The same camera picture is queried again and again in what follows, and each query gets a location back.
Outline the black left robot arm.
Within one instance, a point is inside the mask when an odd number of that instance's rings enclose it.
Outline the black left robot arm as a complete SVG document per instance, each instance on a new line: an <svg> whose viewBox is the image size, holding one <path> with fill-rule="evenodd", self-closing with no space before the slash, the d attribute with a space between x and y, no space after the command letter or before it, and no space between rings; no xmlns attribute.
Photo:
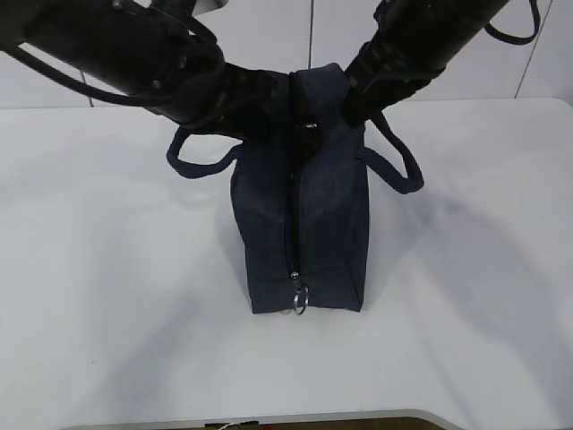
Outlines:
<svg viewBox="0 0 573 430"><path fill-rule="evenodd" d="M1 49L65 88L197 134L266 137L288 76L226 61L194 1L3 1Z"/></svg>

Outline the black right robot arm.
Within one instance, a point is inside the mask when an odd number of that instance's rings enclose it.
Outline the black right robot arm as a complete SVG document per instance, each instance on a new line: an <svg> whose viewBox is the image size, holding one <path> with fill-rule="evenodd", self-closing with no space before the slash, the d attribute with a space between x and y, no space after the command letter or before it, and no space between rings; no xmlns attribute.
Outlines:
<svg viewBox="0 0 573 430"><path fill-rule="evenodd" d="M534 30L528 37L493 27L492 18L506 4L505 0L380 2L373 14L377 30L345 70L349 91L342 105L343 117L359 125L411 98L437 79L482 30L514 46L533 42L541 27L538 3L529 3Z"/></svg>

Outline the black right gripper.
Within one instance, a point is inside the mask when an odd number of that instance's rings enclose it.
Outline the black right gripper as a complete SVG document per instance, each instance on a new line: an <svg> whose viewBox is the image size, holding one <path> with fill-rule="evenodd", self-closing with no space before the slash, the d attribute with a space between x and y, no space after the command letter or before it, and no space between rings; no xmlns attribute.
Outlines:
<svg viewBox="0 0 573 430"><path fill-rule="evenodd" d="M343 117L360 125L374 114L412 97L439 76L393 47L366 42L345 70L349 90L342 104Z"/></svg>

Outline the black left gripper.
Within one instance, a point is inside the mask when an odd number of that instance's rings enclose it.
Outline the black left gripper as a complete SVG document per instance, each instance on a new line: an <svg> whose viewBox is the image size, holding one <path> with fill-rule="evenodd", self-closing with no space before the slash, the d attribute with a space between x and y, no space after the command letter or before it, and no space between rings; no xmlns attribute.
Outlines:
<svg viewBox="0 0 573 430"><path fill-rule="evenodd" d="M196 135L265 141L272 132L275 105L287 90L287 78L286 73L227 63L210 110L179 126Z"/></svg>

